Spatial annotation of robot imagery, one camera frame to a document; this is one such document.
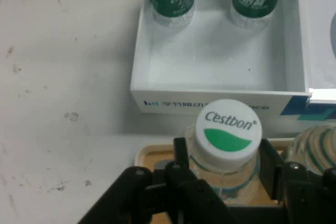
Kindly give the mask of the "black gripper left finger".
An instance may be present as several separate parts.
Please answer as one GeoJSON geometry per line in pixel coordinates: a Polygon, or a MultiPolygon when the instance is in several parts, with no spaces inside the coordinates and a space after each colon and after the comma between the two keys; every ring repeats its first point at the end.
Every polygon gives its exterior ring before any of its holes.
{"type": "Polygon", "coordinates": [[[171,223],[226,223],[229,212],[209,184],[189,169],[184,138],[173,140],[174,159],[163,169],[125,169],[80,223],[149,223],[165,212],[171,223]]]}

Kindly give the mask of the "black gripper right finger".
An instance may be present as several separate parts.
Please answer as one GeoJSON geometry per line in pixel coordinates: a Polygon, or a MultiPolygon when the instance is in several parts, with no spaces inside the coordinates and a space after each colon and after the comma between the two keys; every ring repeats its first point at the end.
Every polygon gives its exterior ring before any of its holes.
{"type": "Polygon", "coordinates": [[[259,178],[277,206],[259,207],[263,223],[335,223],[335,168],[317,175],[284,161],[267,139],[259,146],[259,178]]]}

